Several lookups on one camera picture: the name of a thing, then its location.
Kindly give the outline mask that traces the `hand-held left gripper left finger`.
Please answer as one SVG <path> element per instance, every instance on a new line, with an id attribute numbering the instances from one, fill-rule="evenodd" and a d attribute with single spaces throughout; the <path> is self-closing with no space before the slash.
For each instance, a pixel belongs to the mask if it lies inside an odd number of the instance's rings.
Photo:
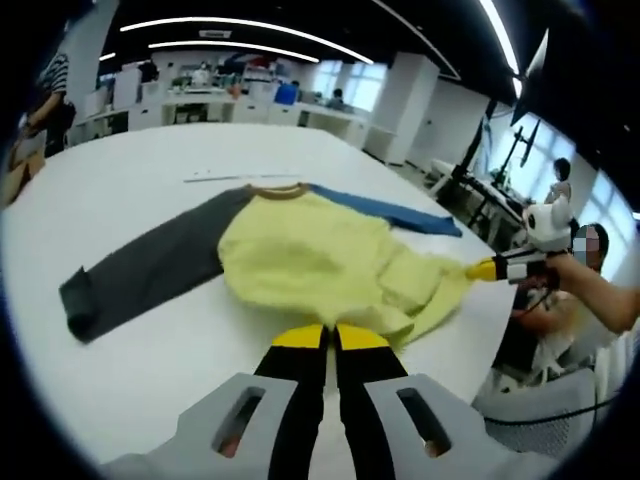
<path id="1" fill-rule="evenodd" d="M 178 418 L 150 452 L 154 479 L 306 479 L 323 418 L 329 330 L 277 336 L 252 374 L 236 374 Z"/>

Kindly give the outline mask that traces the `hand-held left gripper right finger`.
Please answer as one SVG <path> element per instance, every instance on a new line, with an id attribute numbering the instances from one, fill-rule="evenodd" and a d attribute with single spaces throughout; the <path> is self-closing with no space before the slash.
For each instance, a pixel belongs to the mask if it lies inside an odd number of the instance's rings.
<path id="1" fill-rule="evenodd" d="M 340 419 L 359 479 L 495 479 L 505 449 L 480 415 L 425 374 L 410 375 L 387 340 L 334 331 Z"/>

